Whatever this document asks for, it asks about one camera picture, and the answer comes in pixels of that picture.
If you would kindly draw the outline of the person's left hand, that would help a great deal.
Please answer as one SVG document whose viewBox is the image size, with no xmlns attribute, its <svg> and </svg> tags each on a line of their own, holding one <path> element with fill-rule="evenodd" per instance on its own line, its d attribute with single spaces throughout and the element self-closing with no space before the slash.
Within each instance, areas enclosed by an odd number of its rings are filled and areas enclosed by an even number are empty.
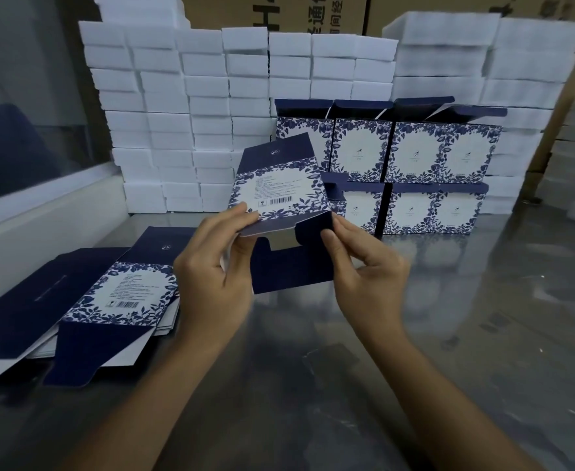
<svg viewBox="0 0 575 471">
<path fill-rule="evenodd" d="M 257 238 L 239 232 L 231 240 L 204 240 L 205 219 L 173 263 L 182 341 L 223 349 L 252 307 L 250 265 Z"/>
</svg>

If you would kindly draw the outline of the person's right hand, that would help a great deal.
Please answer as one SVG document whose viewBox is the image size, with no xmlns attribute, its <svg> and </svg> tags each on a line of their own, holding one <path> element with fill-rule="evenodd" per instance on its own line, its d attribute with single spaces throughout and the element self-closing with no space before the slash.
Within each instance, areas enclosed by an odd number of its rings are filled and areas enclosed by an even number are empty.
<svg viewBox="0 0 575 471">
<path fill-rule="evenodd" d="M 410 264 L 391 247 L 332 214 L 332 229 L 352 230 L 361 236 L 363 261 L 353 259 L 353 270 L 336 272 L 333 283 L 338 306 L 362 341 L 405 340 L 402 304 Z"/>
</svg>

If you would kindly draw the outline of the blue floral carton box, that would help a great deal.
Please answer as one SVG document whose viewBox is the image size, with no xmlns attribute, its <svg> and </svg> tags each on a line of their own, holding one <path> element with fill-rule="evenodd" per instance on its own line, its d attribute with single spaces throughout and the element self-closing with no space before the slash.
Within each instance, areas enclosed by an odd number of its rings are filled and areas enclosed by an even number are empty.
<svg viewBox="0 0 575 471">
<path fill-rule="evenodd" d="M 250 270 L 255 294 L 332 280 L 321 231 L 331 204 L 307 133 L 246 148 L 229 206 L 245 203 L 258 220 L 238 235 L 256 239 Z"/>
</svg>

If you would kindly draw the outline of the person's right forearm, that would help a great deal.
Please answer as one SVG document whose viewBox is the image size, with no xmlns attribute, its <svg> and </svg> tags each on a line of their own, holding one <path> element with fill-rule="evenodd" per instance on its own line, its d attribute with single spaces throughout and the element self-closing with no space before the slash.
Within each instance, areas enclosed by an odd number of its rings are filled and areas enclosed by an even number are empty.
<svg viewBox="0 0 575 471">
<path fill-rule="evenodd" d="M 355 332 L 438 471 L 544 471 L 400 330 Z"/>
</svg>

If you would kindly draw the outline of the person's left forearm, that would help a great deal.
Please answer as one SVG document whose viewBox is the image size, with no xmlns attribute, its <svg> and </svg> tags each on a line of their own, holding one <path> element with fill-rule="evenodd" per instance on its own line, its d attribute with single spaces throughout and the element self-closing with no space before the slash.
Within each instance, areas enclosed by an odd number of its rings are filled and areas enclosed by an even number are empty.
<svg viewBox="0 0 575 471">
<path fill-rule="evenodd" d="M 190 397 L 238 328 L 183 328 L 60 471 L 152 471 Z"/>
</svg>

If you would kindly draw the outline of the stack of assembled floral boxes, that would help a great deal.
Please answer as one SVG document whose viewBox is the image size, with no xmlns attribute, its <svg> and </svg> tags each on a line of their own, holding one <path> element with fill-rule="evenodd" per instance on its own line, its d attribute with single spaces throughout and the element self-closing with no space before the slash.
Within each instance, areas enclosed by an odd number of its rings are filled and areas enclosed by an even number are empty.
<svg viewBox="0 0 575 471">
<path fill-rule="evenodd" d="M 331 210 L 373 235 L 468 235 L 507 108 L 453 96 L 275 99 L 276 137 L 307 134 Z"/>
</svg>

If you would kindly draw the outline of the pile of flat blue cartons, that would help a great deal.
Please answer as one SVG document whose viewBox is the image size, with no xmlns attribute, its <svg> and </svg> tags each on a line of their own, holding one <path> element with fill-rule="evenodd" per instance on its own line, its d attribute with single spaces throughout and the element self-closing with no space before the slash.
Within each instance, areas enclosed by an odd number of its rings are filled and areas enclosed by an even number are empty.
<svg viewBox="0 0 575 471">
<path fill-rule="evenodd" d="M 65 253 L 4 293 L 0 376 L 49 339 L 48 386 L 85 386 L 104 365 L 131 365 L 178 296 L 173 261 L 194 233 L 148 227 L 129 249 Z"/>
</svg>

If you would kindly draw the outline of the brown cardboard shipping box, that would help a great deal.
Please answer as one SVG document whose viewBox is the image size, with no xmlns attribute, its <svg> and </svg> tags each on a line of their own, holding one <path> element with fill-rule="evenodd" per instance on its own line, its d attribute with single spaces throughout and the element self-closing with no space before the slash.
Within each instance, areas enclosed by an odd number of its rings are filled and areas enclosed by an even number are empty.
<svg viewBox="0 0 575 471">
<path fill-rule="evenodd" d="M 266 27 L 269 31 L 361 35 L 368 0 L 182 0 L 196 29 Z"/>
<path fill-rule="evenodd" d="M 505 16 L 575 21 L 575 0 L 367 0 L 363 34 L 381 35 L 382 28 L 407 11 L 487 12 Z M 550 150 L 563 120 L 575 99 L 575 66 L 559 97 L 544 136 L 528 167 L 529 173 L 543 173 Z"/>
</svg>

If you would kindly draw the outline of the glass window pane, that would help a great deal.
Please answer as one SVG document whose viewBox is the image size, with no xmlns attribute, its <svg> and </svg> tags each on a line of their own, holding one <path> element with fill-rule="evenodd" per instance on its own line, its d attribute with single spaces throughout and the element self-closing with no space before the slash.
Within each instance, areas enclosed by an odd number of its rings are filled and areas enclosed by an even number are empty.
<svg viewBox="0 0 575 471">
<path fill-rule="evenodd" d="M 79 21 L 94 0 L 0 0 L 0 197 L 110 161 Z"/>
</svg>

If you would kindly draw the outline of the white window frame ledge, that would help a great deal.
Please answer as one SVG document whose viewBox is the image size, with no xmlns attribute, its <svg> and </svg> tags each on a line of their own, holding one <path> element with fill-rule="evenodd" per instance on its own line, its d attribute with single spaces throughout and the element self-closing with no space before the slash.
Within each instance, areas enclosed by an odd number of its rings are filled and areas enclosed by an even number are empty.
<svg viewBox="0 0 575 471">
<path fill-rule="evenodd" d="M 62 253 L 92 247 L 128 220 L 112 162 L 0 198 L 0 296 Z"/>
</svg>

